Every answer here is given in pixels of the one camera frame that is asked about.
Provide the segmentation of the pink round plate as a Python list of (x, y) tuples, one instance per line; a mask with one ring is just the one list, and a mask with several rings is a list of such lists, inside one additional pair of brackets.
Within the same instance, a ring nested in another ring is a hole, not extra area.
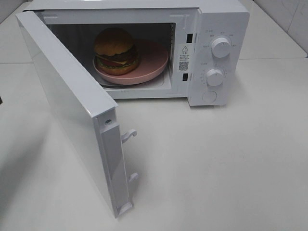
[(168, 63), (168, 51), (157, 42), (147, 39), (136, 39), (135, 45), (140, 55), (140, 62), (136, 69), (123, 75), (110, 75), (98, 68), (95, 58), (92, 65), (103, 80), (118, 85), (141, 84), (159, 76)]

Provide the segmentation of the white lower timer knob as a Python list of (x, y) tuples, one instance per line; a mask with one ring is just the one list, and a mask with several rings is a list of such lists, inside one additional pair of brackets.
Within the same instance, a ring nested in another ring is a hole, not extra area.
[(205, 77), (209, 86), (216, 87), (223, 83), (224, 73), (220, 69), (213, 68), (206, 72)]

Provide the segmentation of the white upper power knob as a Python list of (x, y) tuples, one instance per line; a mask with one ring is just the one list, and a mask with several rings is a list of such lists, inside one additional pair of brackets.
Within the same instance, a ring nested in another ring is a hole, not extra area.
[(228, 56), (231, 52), (231, 45), (231, 39), (225, 35), (214, 37), (209, 43), (211, 53), (215, 58)]

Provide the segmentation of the white microwave door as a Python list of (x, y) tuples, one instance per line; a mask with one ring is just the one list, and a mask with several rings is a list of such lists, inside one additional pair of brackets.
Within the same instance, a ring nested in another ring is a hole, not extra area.
[(114, 217), (131, 209), (117, 103), (32, 11), (16, 15), (48, 103)]

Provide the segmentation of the round white door button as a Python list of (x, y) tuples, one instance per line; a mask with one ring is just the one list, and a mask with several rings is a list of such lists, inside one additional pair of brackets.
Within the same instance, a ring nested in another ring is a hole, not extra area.
[(217, 99), (217, 94), (214, 91), (207, 91), (203, 94), (202, 99), (204, 102), (211, 104)]

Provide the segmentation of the toy hamburger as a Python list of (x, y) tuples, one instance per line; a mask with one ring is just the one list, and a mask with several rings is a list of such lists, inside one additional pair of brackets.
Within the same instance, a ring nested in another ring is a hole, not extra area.
[(109, 75), (124, 75), (140, 63), (132, 35), (118, 27), (107, 28), (98, 34), (94, 52), (97, 69)]

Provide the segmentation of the white microwave oven body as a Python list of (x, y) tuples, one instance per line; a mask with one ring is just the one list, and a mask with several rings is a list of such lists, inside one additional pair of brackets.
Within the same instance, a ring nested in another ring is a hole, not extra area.
[[(129, 32), (134, 41), (147, 39), (168, 51), (161, 87), (107, 89), (111, 98), (186, 98), (190, 106), (225, 105), (249, 21), (249, 12), (237, 0), (34, 0), (23, 11), (34, 12), (100, 84), (95, 71), (94, 41), (107, 28)], [(209, 46), (217, 36), (232, 41), (231, 52), (215, 58)], [(223, 83), (211, 87), (207, 71), (223, 71)], [(209, 104), (202, 96), (214, 91)]]

